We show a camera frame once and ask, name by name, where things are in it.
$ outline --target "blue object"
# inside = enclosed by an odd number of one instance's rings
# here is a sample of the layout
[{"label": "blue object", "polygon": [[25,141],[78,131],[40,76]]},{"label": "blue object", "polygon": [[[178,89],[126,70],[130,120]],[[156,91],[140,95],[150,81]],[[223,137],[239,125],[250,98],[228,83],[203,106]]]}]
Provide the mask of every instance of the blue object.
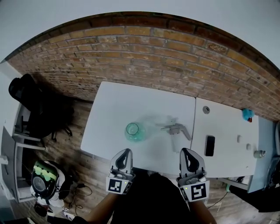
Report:
[{"label": "blue object", "polygon": [[252,110],[249,110],[247,108],[242,110],[242,116],[245,121],[248,121],[249,118],[252,118],[254,115],[255,114]]}]

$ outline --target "small white knob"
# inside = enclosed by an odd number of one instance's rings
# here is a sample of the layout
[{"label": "small white knob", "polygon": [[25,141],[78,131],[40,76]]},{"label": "small white knob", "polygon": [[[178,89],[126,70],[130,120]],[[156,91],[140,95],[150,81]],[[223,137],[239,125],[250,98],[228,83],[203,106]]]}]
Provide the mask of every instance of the small white knob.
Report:
[{"label": "small white knob", "polygon": [[242,136],[241,135],[237,135],[237,142],[238,143],[242,143]]},{"label": "small white knob", "polygon": [[251,150],[251,148],[252,148],[251,144],[247,144],[247,145],[246,145],[246,149],[247,149],[247,150]]},{"label": "small white knob", "polygon": [[7,156],[0,156],[0,164],[8,165]]}]

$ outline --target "white wall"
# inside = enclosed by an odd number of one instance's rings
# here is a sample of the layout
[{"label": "white wall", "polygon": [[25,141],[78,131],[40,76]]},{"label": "white wall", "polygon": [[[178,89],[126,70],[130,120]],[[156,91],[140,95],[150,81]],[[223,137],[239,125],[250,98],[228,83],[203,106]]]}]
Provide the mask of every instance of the white wall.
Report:
[{"label": "white wall", "polygon": [[280,68],[278,0],[2,0],[0,61],[52,27],[116,11],[160,12],[208,23],[249,43]]}]

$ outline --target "round speaker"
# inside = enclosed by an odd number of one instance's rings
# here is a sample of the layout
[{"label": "round speaker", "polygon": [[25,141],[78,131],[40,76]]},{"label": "round speaker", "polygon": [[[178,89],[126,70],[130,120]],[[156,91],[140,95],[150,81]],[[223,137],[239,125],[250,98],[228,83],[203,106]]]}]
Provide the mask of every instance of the round speaker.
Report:
[{"label": "round speaker", "polygon": [[44,180],[38,176],[33,178],[33,186],[39,192],[43,192],[46,188]]}]

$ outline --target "brick wall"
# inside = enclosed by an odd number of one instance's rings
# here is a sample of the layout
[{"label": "brick wall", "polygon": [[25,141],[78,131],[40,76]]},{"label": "brick wall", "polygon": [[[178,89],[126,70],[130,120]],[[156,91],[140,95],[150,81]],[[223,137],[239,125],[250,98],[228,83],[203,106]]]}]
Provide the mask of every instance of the brick wall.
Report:
[{"label": "brick wall", "polygon": [[122,12],[71,21],[7,60],[67,96],[93,101],[102,81],[132,84],[250,108],[280,119],[279,70],[215,27],[171,15]]}]

